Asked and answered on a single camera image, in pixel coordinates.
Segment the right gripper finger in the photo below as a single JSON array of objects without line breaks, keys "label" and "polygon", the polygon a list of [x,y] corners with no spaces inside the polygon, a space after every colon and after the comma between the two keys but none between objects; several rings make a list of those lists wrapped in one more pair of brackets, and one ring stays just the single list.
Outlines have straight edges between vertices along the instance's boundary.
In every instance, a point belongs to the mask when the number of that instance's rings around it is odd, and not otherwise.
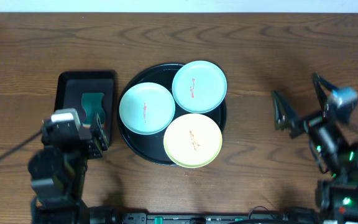
[{"label": "right gripper finger", "polygon": [[277,90],[272,92],[274,126],[276,130],[298,129],[299,116],[290,102]]},{"label": "right gripper finger", "polygon": [[325,108],[326,102],[328,100],[327,95],[325,94],[323,88],[327,89],[327,91],[332,92],[336,89],[336,86],[332,83],[329,83],[327,80],[325,80],[322,76],[320,76],[318,73],[312,74],[312,81],[313,85],[318,97],[319,105],[321,109]]}]

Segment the green and yellow sponge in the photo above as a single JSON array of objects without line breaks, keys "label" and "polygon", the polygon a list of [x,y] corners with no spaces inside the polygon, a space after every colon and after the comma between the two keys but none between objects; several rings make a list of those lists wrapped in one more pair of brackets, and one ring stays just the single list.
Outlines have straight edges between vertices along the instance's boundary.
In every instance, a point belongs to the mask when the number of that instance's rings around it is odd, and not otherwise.
[{"label": "green and yellow sponge", "polygon": [[104,127],[106,122],[106,113],[102,105],[103,97],[104,93],[83,93],[81,98],[81,105],[86,114],[85,120],[83,121],[84,127],[89,128],[96,115],[99,116],[101,127]]}]

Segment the light blue plate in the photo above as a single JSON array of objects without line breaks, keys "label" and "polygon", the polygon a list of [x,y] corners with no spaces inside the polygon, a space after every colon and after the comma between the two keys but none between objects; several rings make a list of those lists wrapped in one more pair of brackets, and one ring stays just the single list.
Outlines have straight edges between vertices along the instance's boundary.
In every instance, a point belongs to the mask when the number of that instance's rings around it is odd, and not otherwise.
[{"label": "light blue plate", "polygon": [[156,134],[171,123],[174,115],[172,94],[157,83],[134,85],[124,93],[119,104],[121,121],[136,134]]},{"label": "light blue plate", "polygon": [[225,99],[227,80],[219,66],[197,60],[180,68],[172,81],[176,103],[190,113],[207,113]]}]

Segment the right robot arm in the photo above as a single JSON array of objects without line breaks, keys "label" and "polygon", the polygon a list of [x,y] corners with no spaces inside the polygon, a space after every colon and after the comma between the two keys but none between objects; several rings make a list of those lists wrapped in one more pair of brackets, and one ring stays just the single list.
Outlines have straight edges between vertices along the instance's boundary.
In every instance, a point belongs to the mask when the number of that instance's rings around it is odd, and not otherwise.
[{"label": "right robot arm", "polygon": [[317,73],[312,81],[320,109],[299,117],[278,91],[272,92],[276,130],[288,130],[292,139],[302,134],[309,138],[309,149],[323,174],[315,191],[318,214],[307,217],[304,212],[289,215],[290,222],[358,223],[358,142],[349,144],[338,124],[349,124],[358,104],[355,89],[338,88]]}]

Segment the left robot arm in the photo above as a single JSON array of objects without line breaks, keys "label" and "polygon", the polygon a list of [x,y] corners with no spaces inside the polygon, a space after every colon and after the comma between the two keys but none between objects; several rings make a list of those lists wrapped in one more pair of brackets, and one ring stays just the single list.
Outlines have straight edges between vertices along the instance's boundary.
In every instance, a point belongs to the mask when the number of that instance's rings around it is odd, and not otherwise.
[{"label": "left robot arm", "polygon": [[99,159],[108,141],[96,114],[90,126],[91,138],[81,140],[74,118],[48,119],[42,126],[44,148],[28,164],[31,187],[32,223],[90,223],[90,209],[82,201],[88,160]]}]

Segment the rectangular black tray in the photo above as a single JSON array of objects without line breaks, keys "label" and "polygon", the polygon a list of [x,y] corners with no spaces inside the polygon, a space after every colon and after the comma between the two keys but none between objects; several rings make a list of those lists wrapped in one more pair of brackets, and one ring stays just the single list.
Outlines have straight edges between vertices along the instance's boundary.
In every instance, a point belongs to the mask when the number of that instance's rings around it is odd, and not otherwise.
[{"label": "rectangular black tray", "polygon": [[114,100],[116,99],[115,77],[116,72],[114,70],[70,71],[60,74],[54,110],[66,108],[77,110],[81,123],[78,130],[80,139],[89,139],[91,137],[90,127],[83,126],[86,116],[81,105],[83,93],[104,93],[102,105],[106,113],[106,122],[103,131],[109,141],[108,145],[111,144]]}]

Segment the round black serving tray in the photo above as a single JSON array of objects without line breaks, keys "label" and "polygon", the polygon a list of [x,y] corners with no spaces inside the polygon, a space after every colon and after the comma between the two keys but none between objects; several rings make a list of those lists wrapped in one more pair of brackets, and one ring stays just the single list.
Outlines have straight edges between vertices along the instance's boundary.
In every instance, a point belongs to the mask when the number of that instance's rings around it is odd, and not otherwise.
[{"label": "round black serving tray", "polygon": [[[168,91],[171,91],[174,76],[182,66],[184,66],[182,63],[162,63],[146,68],[132,78],[122,91],[121,96],[133,86],[144,82],[157,83],[165,87]],[[205,115],[211,118],[219,126],[221,131],[224,130],[227,118],[226,103],[224,101],[217,108],[207,112]],[[160,165],[175,165],[167,156],[163,146],[165,130],[151,135],[137,134],[125,127],[119,115],[117,115],[117,126],[124,142],[138,156],[146,161]]]}]

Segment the yellow plate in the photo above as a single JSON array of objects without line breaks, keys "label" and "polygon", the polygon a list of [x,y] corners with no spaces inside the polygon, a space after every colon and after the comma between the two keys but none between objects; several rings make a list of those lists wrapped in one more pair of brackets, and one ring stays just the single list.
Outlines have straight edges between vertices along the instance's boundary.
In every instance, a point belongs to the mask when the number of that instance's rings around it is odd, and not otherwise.
[{"label": "yellow plate", "polygon": [[164,150],[175,164],[195,169],[220,153],[223,136],[219,126],[203,114],[185,114],[173,120],[163,137]]}]

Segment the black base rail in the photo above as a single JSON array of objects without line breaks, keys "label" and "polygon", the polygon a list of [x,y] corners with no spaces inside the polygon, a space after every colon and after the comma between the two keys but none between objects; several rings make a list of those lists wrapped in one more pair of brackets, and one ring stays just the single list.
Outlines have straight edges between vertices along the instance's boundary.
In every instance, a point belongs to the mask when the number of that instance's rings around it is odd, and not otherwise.
[{"label": "black base rail", "polygon": [[320,223],[314,210],[299,207],[278,212],[256,206],[247,213],[149,212],[146,209],[92,207],[89,215],[91,224]]}]

